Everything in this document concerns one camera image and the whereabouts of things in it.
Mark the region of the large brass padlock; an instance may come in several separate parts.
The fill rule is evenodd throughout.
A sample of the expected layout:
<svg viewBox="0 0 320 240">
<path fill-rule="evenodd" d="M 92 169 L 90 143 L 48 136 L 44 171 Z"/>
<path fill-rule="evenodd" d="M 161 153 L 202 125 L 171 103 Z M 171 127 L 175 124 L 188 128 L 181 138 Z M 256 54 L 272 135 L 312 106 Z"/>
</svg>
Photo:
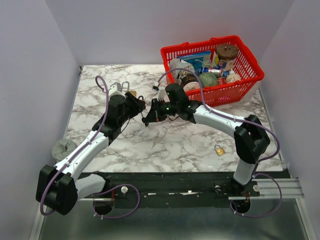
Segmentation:
<svg viewBox="0 0 320 240">
<path fill-rule="evenodd" d="M 137 96 L 137 92 L 135 90 L 130 89 L 130 83 L 128 81 L 124 81 L 121 84 L 121 90 L 123 93 L 130 93 L 132 94 L 134 97 Z"/>
</svg>

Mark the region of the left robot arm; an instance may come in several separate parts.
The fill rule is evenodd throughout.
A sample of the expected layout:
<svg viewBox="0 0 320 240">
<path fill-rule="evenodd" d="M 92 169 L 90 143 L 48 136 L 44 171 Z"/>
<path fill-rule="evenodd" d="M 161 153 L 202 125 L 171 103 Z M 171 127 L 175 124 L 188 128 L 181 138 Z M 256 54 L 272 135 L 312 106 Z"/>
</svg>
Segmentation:
<svg viewBox="0 0 320 240">
<path fill-rule="evenodd" d="M 107 197 L 111 191 L 107 174 L 94 172 L 85 178 L 80 175 L 118 137 L 123 124 L 145 108 L 145 101 L 129 92 L 108 98 L 105 113 L 86 139 L 65 159 L 54 166 L 45 165 L 40 170 L 36 190 L 36 200 L 40 206 L 66 215 L 80 199 L 90 195 Z"/>
</svg>

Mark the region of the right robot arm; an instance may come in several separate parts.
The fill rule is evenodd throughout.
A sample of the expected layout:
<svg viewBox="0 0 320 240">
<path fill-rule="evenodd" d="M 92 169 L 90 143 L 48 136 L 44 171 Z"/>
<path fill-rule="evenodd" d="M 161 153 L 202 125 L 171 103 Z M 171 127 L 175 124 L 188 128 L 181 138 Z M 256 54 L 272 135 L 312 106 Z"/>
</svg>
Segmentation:
<svg viewBox="0 0 320 240">
<path fill-rule="evenodd" d="M 154 98 L 142 122 L 148 126 L 177 115 L 184 121 L 208 126 L 233 137 L 239 162 L 233 174 L 234 180 L 230 183 L 230 191 L 236 196 L 247 192 L 257 162 L 271 142 L 258 117 L 252 114 L 248 117 L 233 117 L 200 101 L 189 100 L 177 83 L 167 85 L 165 93 L 169 101 Z"/>
</svg>

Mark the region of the orange black padlock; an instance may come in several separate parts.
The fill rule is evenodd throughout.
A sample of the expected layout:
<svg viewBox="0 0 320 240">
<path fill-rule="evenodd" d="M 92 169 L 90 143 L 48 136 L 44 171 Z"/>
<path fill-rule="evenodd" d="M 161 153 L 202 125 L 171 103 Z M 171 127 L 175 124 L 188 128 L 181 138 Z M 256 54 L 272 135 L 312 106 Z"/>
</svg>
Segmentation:
<svg viewBox="0 0 320 240">
<path fill-rule="evenodd" d="M 138 97 L 138 100 L 140 100 L 140 101 L 145 101 L 145 99 L 144 99 L 144 97 L 143 97 L 142 95 L 140 95 L 140 96 Z"/>
</svg>

